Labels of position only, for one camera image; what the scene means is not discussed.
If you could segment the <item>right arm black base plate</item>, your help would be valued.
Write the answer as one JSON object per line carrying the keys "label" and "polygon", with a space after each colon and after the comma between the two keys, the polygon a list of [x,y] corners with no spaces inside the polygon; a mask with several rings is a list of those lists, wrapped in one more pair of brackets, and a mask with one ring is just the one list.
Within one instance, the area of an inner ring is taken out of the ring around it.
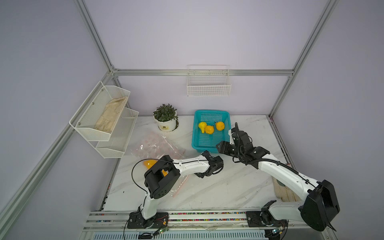
{"label": "right arm black base plate", "polygon": [[270,206],[276,203],[276,200],[269,201],[259,211],[247,211],[246,219],[250,228],[256,227],[283,227],[288,225],[287,220],[276,220],[269,212]]}

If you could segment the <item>clear zip-top bag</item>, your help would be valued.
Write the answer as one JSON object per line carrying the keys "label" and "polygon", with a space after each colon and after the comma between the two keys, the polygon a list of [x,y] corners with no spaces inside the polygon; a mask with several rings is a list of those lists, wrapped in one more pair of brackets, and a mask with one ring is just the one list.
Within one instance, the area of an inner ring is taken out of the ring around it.
{"label": "clear zip-top bag", "polygon": [[[181,171],[176,168],[174,159],[170,158],[169,155],[165,155],[157,161],[144,174],[144,184],[151,199],[164,197],[181,178]],[[166,170],[169,173],[164,177],[162,170]]]}
{"label": "clear zip-top bag", "polygon": [[166,136],[145,132],[144,136],[130,147],[131,154],[140,159],[160,159],[169,155],[172,159],[184,159],[184,148],[179,148]]}

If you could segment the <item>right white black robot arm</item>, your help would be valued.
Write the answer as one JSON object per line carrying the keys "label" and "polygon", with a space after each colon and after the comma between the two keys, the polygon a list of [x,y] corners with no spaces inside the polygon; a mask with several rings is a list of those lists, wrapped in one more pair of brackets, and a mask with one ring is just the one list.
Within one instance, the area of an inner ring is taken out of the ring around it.
{"label": "right white black robot arm", "polygon": [[257,217],[261,225],[269,227],[280,221],[299,221],[319,232],[332,228],[331,221],[340,212],[332,183],[307,177],[279,161],[265,148],[255,147],[248,134],[238,127],[232,128],[229,135],[229,142],[221,141],[216,145],[220,154],[232,157],[235,163],[253,166],[271,175],[300,199],[280,204],[269,201]]}

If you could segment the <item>orange yellow pear bag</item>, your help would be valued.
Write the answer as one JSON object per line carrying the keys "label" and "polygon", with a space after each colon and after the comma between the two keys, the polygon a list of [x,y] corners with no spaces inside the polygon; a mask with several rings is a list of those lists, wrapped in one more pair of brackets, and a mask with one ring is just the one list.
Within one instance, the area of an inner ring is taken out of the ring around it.
{"label": "orange yellow pear bag", "polygon": [[216,130],[217,131],[223,131],[226,128],[226,125],[224,122],[216,122]]}

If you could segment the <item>bright yellow pear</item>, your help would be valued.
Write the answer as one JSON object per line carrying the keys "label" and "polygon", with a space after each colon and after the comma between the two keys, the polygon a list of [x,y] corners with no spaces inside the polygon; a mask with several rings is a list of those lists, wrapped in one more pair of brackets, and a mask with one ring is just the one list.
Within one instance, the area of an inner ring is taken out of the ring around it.
{"label": "bright yellow pear", "polygon": [[198,127],[201,130],[202,134],[204,134],[205,133],[205,128],[207,127],[207,123],[206,122],[200,122],[198,124]]}

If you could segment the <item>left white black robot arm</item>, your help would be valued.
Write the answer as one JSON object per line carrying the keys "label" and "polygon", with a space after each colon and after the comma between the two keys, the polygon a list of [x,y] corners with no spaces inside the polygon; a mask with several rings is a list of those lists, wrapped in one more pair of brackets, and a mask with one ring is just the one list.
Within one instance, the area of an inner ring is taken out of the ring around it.
{"label": "left white black robot arm", "polygon": [[149,220],[157,214],[159,199],[170,192],[179,178],[189,175],[210,177],[223,168],[223,159],[211,156],[208,151],[184,160],[172,159],[169,155],[161,157],[144,174],[147,194],[141,207],[142,217]]}

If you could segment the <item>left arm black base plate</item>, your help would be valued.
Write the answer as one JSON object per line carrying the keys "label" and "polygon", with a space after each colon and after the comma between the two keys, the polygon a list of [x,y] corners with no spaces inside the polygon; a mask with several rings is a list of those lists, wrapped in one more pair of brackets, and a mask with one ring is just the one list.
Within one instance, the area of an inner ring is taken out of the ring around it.
{"label": "left arm black base plate", "polygon": [[132,212],[127,220],[127,229],[158,229],[168,224],[168,213],[156,213],[156,215],[145,220],[139,212]]}

